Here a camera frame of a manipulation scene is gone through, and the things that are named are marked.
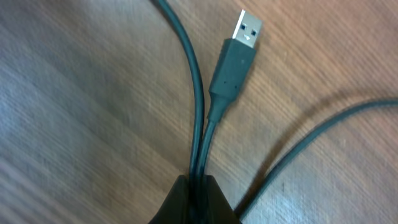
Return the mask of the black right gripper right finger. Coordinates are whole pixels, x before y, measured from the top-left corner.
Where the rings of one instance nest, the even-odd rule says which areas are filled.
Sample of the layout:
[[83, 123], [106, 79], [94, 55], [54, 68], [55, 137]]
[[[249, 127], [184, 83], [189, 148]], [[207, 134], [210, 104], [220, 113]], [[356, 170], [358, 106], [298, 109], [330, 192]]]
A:
[[205, 175], [200, 183], [198, 205], [201, 223], [241, 224], [212, 175]]

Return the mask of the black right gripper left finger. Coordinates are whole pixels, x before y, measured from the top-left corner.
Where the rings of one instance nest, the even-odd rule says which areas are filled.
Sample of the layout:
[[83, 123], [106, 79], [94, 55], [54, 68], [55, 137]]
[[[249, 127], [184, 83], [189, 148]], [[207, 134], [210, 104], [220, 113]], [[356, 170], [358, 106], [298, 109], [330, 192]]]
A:
[[179, 175], [149, 224], [193, 224], [193, 195], [185, 175]]

